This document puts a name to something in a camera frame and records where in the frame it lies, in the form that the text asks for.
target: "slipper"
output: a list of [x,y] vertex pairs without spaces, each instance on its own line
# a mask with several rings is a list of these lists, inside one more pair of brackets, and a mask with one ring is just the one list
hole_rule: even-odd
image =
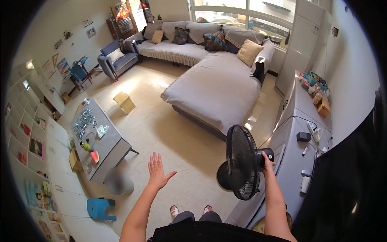
[[172,217],[175,216],[175,215],[179,215],[179,209],[177,208],[177,206],[176,206],[175,210],[173,212],[171,212],[171,215],[172,215]]
[[205,214],[206,212],[211,212],[210,210],[208,210],[208,206],[210,206],[210,205],[207,205],[207,206],[205,206],[204,207],[204,211],[203,211],[203,214]]

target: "hand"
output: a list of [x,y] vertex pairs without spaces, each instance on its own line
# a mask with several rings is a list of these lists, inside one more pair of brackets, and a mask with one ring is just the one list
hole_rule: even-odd
[[263,169],[261,169],[262,173],[265,174],[268,170],[273,171],[272,166],[274,166],[275,163],[269,160],[267,154],[264,151],[262,151],[262,156],[265,158],[265,166]]
[[170,172],[164,176],[163,162],[161,161],[161,155],[156,156],[156,152],[153,152],[153,156],[150,157],[151,161],[148,162],[149,168],[149,182],[148,186],[160,190],[163,188],[169,179],[173,177],[177,172]]

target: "blue plastic stool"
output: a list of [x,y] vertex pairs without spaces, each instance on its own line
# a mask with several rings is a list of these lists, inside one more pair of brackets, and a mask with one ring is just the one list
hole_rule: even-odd
[[116,201],[114,201],[113,199],[104,199],[103,197],[89,198],[86,203],[87,212],[89,213],[90,217],[117,221],[116,216],[107,216],[105,214],[105,208],[107,206],[115,206],[115,205],[116,205]]

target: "coffee table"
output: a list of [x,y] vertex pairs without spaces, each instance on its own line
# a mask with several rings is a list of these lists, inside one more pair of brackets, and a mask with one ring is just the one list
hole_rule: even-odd
[[[84,135],[80,139],[77,138],[77,134],[74,132],[73,137],[75,148],[78,152],[79,160],[83,166],[86,177],[91,181],[103,183],[106,173],[111,168],[118,166],[129,151],[133,151],[137,154],[138,152],[132,149],[129,142],[119,133],[96,100],[90,98],[89,101],[90,103],[88,105],[85,104],[75,115],[74,119],[71,121],[71,128],[84,110],[87,108],[91,109],[91,115],[95,116],[97,125],[93,128],[93,123],[89,124],[85,129]],[[97,128],[100,125],[109,126],[109,129],[101,139],[98,137],[97,133]],[[92,160],[90,153],[80,146],[80,142],[86,142],[87,138],[89,139],[89,145],[99,154],[99,162],[97,164]]]

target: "blue armchair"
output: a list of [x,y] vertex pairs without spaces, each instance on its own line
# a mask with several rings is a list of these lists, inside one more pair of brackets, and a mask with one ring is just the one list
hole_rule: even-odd
[[120,47],[118,39],[101,49],[102,54],[98,56],[98,63],[102,67],[103,72],[115,81],[118,81],[118,77],[121,74],[140,60],[135,41],[124,40],[123,45],[127,53],[114,63],[106,56]]

